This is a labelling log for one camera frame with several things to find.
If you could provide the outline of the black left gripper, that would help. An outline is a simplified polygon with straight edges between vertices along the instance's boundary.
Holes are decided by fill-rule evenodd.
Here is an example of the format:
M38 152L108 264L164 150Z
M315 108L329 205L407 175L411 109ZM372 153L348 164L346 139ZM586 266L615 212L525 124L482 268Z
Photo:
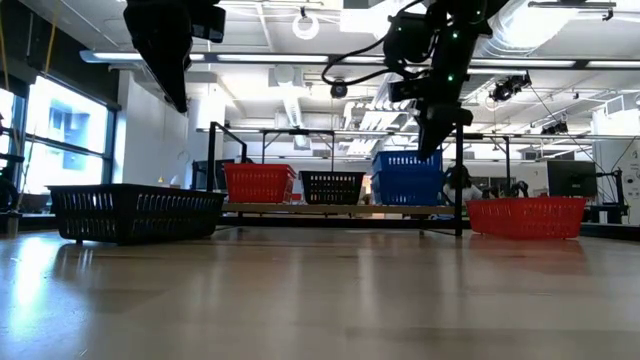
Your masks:
M185 72L193 38L222 43L226 10L220 0L126 0L123 17L140 53L167 101L188 110Z

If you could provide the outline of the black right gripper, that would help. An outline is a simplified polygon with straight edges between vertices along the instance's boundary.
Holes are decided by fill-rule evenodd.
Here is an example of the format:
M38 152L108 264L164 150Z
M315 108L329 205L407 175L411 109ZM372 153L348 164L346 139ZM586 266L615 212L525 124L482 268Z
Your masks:
M468 74L437 77L433 72L425 72L413 79L388 83L390 101L415 102L411 114L419 124L419 160L431 157L458 124L472 124L473 114L459 101L462 88L470 78Z

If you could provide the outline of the black plastic slotted basket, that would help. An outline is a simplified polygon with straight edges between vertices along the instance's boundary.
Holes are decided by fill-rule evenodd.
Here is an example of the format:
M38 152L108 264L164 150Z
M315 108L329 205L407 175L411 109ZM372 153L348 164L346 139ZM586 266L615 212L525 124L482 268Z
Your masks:
M212 235L226 195L136 184L51 186L51 212L64 239L120 245Z
M364 172L301 171L304 201L310 205L356 205Z

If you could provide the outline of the red plastic slotted basket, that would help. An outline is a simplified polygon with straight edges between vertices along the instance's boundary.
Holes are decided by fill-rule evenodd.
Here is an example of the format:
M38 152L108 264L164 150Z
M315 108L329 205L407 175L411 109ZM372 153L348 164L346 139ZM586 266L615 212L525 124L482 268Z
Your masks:
M291 201L295 171L286 164L225 164L230 203L282 204Z
M579 236L586 199L533 197L466 202L474 232L508 239L570 239Z

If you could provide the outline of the person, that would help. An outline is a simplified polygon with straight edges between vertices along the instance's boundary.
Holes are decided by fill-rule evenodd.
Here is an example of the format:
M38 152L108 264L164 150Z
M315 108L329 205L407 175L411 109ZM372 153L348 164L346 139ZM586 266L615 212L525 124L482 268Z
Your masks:
M455 203L457 195L466 203L472 200L482 200L483 192L472 183L466 166L454 166L447 170L442 192L447 201Z

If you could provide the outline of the long ceiling light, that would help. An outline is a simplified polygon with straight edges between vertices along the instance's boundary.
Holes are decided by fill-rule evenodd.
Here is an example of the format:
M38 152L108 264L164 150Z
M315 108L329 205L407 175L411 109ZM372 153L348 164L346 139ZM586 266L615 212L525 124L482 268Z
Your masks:
M133 63L142 61L135 52L95 52L82 50L86 63ZM326 64L335 55L276 54L276 53L192 53L195 63L251 63L251 64ZM640 70L640 60L618 59L545 59L545 58L473 58L471 67L573 70Z

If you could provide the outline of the large window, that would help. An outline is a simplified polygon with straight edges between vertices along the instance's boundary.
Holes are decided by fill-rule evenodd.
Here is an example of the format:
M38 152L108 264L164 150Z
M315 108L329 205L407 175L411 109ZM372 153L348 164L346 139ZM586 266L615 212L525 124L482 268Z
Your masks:
M24 162L11 177L24 195L50 185L104 182L112 165L115 113L44 77L31 85L0 86L0 154Z

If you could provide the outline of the black computer monitor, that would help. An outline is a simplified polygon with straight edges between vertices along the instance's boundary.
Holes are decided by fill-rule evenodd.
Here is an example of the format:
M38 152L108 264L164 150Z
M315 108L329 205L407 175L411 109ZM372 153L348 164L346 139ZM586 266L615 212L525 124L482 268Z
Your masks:
M562 197L594 198L598 194L594 162L552 160L546 163L548 194Z

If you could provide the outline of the black desk stand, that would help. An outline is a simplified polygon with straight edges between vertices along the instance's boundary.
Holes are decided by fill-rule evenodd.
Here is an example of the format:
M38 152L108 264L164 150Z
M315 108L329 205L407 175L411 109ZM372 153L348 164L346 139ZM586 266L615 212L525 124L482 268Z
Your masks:
M616 168L610 172L596 172L596 178L612 178L615 183L612 200L603 202L599 205L590 206L590 221L592 223L600 222L600 213L606 214L607 224L621 224L625 216L629 215L629 206L626 204L623 189L623 171Z

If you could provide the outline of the silver air duct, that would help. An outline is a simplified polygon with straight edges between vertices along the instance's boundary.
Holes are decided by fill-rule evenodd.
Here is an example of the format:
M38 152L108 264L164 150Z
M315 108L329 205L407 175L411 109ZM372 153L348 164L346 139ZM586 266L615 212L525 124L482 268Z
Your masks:
M556 36L587 0L508 0L488 19L474 57L526 57Z

